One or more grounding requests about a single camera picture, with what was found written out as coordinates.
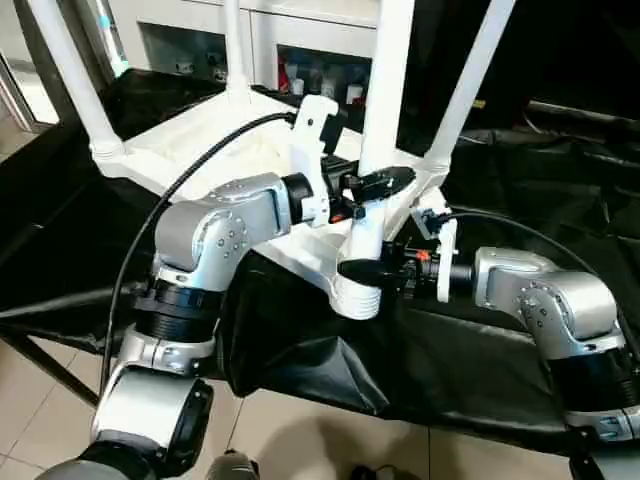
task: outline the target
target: bottle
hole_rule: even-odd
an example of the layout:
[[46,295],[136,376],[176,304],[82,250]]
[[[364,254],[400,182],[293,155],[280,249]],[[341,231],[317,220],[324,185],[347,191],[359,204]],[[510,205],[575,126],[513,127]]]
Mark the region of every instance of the bottle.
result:
[[293,81],[298,78],[298,65],[295,63],[285,63],[284,71],[289,79],[289,85],[293,85]]
[[193,58],[181,56],[176,60],[176,73],[180,75],[193,75],[196,70]]
[[345,84],[344,66],[332,65],[329,67],[327,76],[334,82],[333,99],[339,103],[344,103],[347,86]]
[[309,93],[319,95],[322,90],[322,64],[313,62],[309,70]]
[[289,78],[284,69],[284,59],[278,57],[278,91],[280,93],[289,93]]
[[336,79],[332,77],[324,77],[322,79],[322,86],[320,87],[320,95],[323,97],[336,98]]
[[227,66],[225,64],[224,56],[218,52],[207,52],[205,54],[207,59],[207,66],[211,72],[211,76],[216,82],[227,81]]
[[363,101],[362,94],[364,88],[362,85],[352,83],[347,87],[347,105],[357,105]]
[[291,83],[291,93],[294,95],[302,96],[304,95],[304,80],[301,78],[296,78]]

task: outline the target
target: black fabric cover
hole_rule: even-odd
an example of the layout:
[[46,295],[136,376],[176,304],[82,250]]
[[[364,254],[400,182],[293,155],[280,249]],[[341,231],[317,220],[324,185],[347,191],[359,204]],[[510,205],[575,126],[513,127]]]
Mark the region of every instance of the black fabric cover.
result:
[[[128,138],[218,91],[193,79],[130,71],[105,93],[105,103],[116,131]],[[429,140],[418,131],[413,125],[401,132],[401,146],[422,154]],[[155,197],[129,181],[103,178],[86,145],[70,120],[0,165],[0,308],[113,282]],[[468,145],[456,150],[444,190],[452,203],[508,213],[575,250],[612,288],[635,328],[640,165],[629,152],[593,150],[571,141]],[[402,235],[420,245],[412,225]],[[529,249],[573,267],[539,241],[464,222],[461,256],[470,259],[481,245]],[[132,279],[145,278],[152,252],[148,236]],[[25,318],[10,330],[98,353],[106,317],[107,306],[94,305]],[[130,321],[123,305],[118,339]],[[221,371],[211,375],[223,375],[239,395],[265,387],[541,451],[578,448],[531,338],[515,320],[469,299],[443,305],[385,292],[376,319],[351,321],[333,313],[323,292],[251,253],[227,295],[218,339]]]

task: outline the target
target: white frame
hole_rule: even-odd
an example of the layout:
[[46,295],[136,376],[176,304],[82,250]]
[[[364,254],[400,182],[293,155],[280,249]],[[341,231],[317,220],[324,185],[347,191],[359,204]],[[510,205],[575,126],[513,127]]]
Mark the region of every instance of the white frame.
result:
[[278,45],[373,58],[376,29],[251,12],[255,81],[278,88]]
[[[224,5],[224,0],[182,1]],[[367,28],[376,28],[380,16],[380,0],[238,0],[238,4],[241,9],[251,12]]]
[[[151,70],[139,23],[225,34],[224,9],[220,5],[184,0],[109,0],[109,3],[127,60],[133,68]],[[251,23],[246,10],[240,10],[240,32],[244,71],[253,83]]]
[[[129,177],[151,191],[164,191],[184,171],[186,165],[189,165],[192,159],[200,157],[216,139],[228,135],[250,118],[255,119],[264,113],[287,108],[276,100],[251,91],[246,82],[238,82],[235,86],[227,85],[227,90],[223,94],[128,140],[128,148],[125,148],[123,142],[115,135],[91,85],[57,2],[28,1],[74,105],[78,109],[79,116],[89,133],[93,159],[102,173],[107,176]],[[185,5],[180,3],[180,0],[172,1],[176,6]],[[351,225],[348,222],[341,222],[337,226],[325,225],[315,230],[309,229],[307,225],[298,225],[290,235],[265,242],[255,248],[262,252],[267,249],[268,251],[265,252],[267,257],[323,288],[336,312],[359,320],[375,316],[380,300],[379,291],[340,276],[337,272],[338,262],[344,258],[378,258],[385,233],[385,223],[387,227],[391,223],[390,227],[393,230],[394,224],[402,223],[402,217],[408,215],[409,211],[420,216],[422,211],[438,207],[436,204],[444,205],[445,200],[438,187],[449,171],[450,153],[460,135],[464,120],[471,109],[516,1],[491,0],[436,139],[425,158],[420,160],[395,148],[409,50],[413,0],[407,0],[400,5],[394,3],[394,0],[383,0],[377,33],[374,33],[377,35],[374,43],[375,58],[367,96],[367,114],[360,145],[361,152],[357,153],[360,136],[345,130],[341,135],[336,153],[345,159],[359,158],[358,172],[361,175],[386,165],[411,165],[416,171],[416,181],[386,202],[367,203],[366,217],[354,219]],[[151,4],[154,2],[155,0],[136,0],[134,5],[137,8],[143,6],[153,10]],[[191,8],[194,9],[190,14],[194,15],[192,20],[199,26],[205,25],[204,31],[215,33],[219,30],[216,27],[220,24],[220,17],[223,17],[226,22],[235,22],[233,27],[229,28],[230,35],[226,36],[226,45],[228,55],[232,58],[241,56],[243,38],[246,43],[246,35],[241,35],[242,20],[238,15],[240,13],[238,0],[225,1],[222,11],[224,15],[215,16],[216,25],[213,28],[210,28],[211,18],[208,15],[199,17],[198,13],[203,11],[199,10],[197,4],[192,4]],[[165,15],[167,13],[166,9],[158,9],[154,12],[154,18],[158,18],[159,12]],[[135,18],[136,28],[132,30],[139,32],[137,20],[141,17],[135,16]],[[249,17],[250,27],[252,18],[252,16]],[[166,20],[166,23],[171,25],[175,20],[180,19]],[[267,37],[268,41],[265,42],[267,46],[272,45],[270,55],[273,55],[275,46],[281,42],[286,45],[318,49],[318,43],[314,42],[320,42],[321,39],[339,44],[341,47],[339,51],[346,54],[367,55],[359,53],[360,43],[347,38],[348,32],[362,33],[362,30],[358,30],[357,27],[334,24],[335,35],[324,29],[321,34],[318,31],[307,31],[305,38],[288,39],[283,35],[282,30],[286,33],[295,22],[310,21],[290,20],[279,24],[280,28],[277,28],[278,24],[274,28],[272,23],[256,22],[258,28],[254,28],[253,32],[255,34],[256,31],[262,30],[262,34],[266,36],[269,32],[264,31],[264,27],[272,30],[272,34]],[[312,25],[307,23],[303,26],[311,27]],[[241,68],[241,64],[242,62],[230,62],[231,70]],[[233,75],[242,76],[240,72],[230,71],[230,76]],[[201,198],[211,191],[212,185],[255,175],[264,171],[265,168],[280,176],[291,173],[291,156],[282,151],[283,147],[291,145],[291,131],[283,123],[271,125],[268,132],[265,129],[253,132],[247,135],[244,141],[239,141],[238,147],[244,148],[236,150],[235,153],[229,149],[221,152],[222,155],[209,162],[183,185],[177,192],[178,196],[183,194],[188,195],[186,198]],[[225,155],[235,157],[234,161],[225,162]],[[392,212],[395,214],[386,219]],[[337,230],[333,231],[333,227],[353,228],[350,233],[342,232],[341,234]],[[448,238],[449,241],[446,244],[442,243],[441,247],[453,249],[454,236],[449,235]]]

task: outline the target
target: white cylinder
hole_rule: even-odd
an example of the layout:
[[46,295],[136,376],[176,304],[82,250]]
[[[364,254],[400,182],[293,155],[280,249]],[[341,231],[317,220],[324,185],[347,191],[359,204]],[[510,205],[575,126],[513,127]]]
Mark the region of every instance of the white cylinder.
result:
[[240,39],[240,4],[238,0],[224,1],[225,46],[227,51],[227,89],[249,88],[242,62]]
[[28,0],[51,56],[58,67],[73,105],[89,134],[94,158],[109,159],[124,153],[124,144],[115,134],[98,94],[73,43],[55,0]]
[[320,94],[327,98],[336,98],[336,79],[325,77],[322,79],[322,86],[320,87]]
[[456,89],[442,117],[438,133],[426,154],[429,171],[448,170],[451,154],[478,95],[516,0],[491,0],[462,69]]
[[[413,6],[413,0],[382,0],[367,94],[360,176],[391,165],[395,158]],[[365,207],[366,216],[353,220],[345,259],[380,257],[386,202],[369,202]],[[379,288],[336,275],[331,305],[341,315],[365,320],[378,314],[380,295]]]
[[291,93],[294,95],[304,95],[304,80],[301,78],[294,78],[291,82]]
[[349,85],[347,87],[347,105],[353,104],[356,98],[362,97],[363,93],[364,93],[364,88],[362,88],[362,85],[357,85],[355,83]]

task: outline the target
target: black cable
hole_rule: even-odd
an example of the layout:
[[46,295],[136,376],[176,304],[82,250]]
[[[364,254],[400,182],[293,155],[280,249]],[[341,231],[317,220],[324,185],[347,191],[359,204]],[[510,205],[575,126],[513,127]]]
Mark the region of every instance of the black cable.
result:
[[[575,252],[573,252],[572,250],[570,250],[569,248],[565,247],[564,245],[562,245],[560,242],[554,240],[553,238],[545,235],[544,233],[528,227],[527,225],[520,223],[510,217],[501,215],[499,213],[495,213],[495,212],[491,212],[488,210],[481,210],[481,209],[474,209],[474,208],[466,208],[466,207],[456,207],[454,205],[450,205],[450,208],[452,208],[453,210],[456,209],[461,209],[461,210],[465,210],[463,212],[454,212],[454,213],[445,213],[443,215],[440,215],[437,217],[437,221],[440,224],[444,224],[446,222],[448,222],[449,220],[454,220],[454,219],[464,219],[464,218],[476,218],[476,219],[480,219],[480,220],[489,220],[492,222],[496,222],[496,223],[502,223],[504,225],[508,225],[510,227],[522,230],[526,233],[528,233],[531,236],[534,236],[544,242],[546,242],[547,244],[551,245],[552,247],[554,247],[556,250],[558,250],[560,253],[563,253],[564,255],[566,255],[567,257],[569,257],[571,260],[573,260],[576,264],[580,265],[586,272],[590,273],[591,275],[595,276],[595,277],[599,277],[598,272],[596,272],[596,270],[589,265],[585,260],[583,260],[580,256],[578,256]],[[627,343],[629,345],[629,350],[631,351],[631,353],[633,354],[633,357],[635,358],[635,360],[637,362],[640,362],[640,348],[638,346],[638,342],[636,341],[635,336],[633,335],[633,331],[631,330],[631,327],[629,326],[629,323],[627,322],[627,319],[625,318],[622,310],[618,307],[618,323],[620,325],[620,329],[622,330],[622,333],[624,334]]]
[[[146,289],[144,282],[132,282],[122,286],[121,293],[124,295],[135,294]],[[87,292],[71,293],[61,297],[51,298],[49,300],[23,305],[21,307],[11,308],[9,310],[0,311],[0,324],[11,326],[7,320],[13,320],[18,317],[27,315],[38,315],[41,313],[49,313],[59,310],[67,310],[70,308],[84,307],[87,305],[95,305],[109,300],[113,295],[113,287],[96,288]]]
[[104,344],[104,353],[102,356],[102,369],[100,374],[100,393],[104,392],[104,389],[107,385],[107,381],[109,380],[110,375],[110,360],[111,353],[113,349],[113,327],[115,324],[115,316],[116,310],[118,308],[118,299],[120,297],[120,290],[122,288],[122,283],[124,282],[124,275],[127,270],[127,266],[131,261],[131,257],[140,243],[142,239],[142,235],[144,235],[145,231],[149,228],[151,223],[156,219],[162,208],[166,205],[169,199],[178,191],[178,189],[200,168],[204,165],[212,156],[222,150],[224,147],[229,145],[231,142],[236,140],[241,135],[247,133],[250,130],[253,130],[260,125],[264,125],[265,123],[273,122],[276,120],[286,120],[289,123],[293,123],[295,121],[295,114],[292,112],[279,112],[272,113],[270,115],[265,115],[263,117],[252,120],[237,130],[231,132],[225,138],[216,143],[213,147],[207,150],[204,154],[200,156],[189,168],[187,168],[182,175],[180,175],[173,184],[167,189],[166,192],[160,197],[160,200],[155,204],[153,209],[144,223],[140,227],[140,230],[134,237],[131,245],[129,246],[129,250],[122,261],[122,265],[120,266],[120,271],[118,272],[118,276],[116,278],[116,282],[113,286],[113,294],[111,296],[111,306],[109,308],[109,320],[107,323],[107,333],[105,336],[105,344]]

